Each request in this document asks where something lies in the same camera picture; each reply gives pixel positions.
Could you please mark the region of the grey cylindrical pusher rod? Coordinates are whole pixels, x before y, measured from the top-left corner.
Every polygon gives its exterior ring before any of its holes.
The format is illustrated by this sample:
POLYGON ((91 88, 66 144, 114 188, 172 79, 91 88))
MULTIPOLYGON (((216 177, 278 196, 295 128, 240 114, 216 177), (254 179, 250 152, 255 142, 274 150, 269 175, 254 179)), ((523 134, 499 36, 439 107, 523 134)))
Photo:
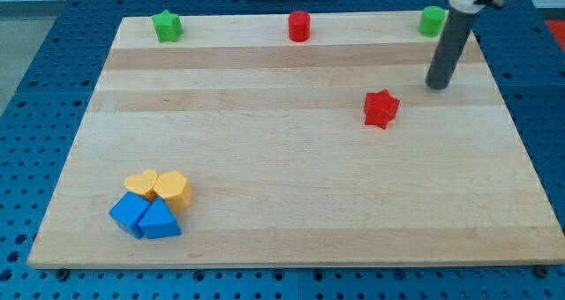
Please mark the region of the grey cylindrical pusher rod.
POLYGON ((448 13, 426 74, 425 83, 429 88, 442 90, 448 86, 477 17, 477 13, 455 9, 448 13))

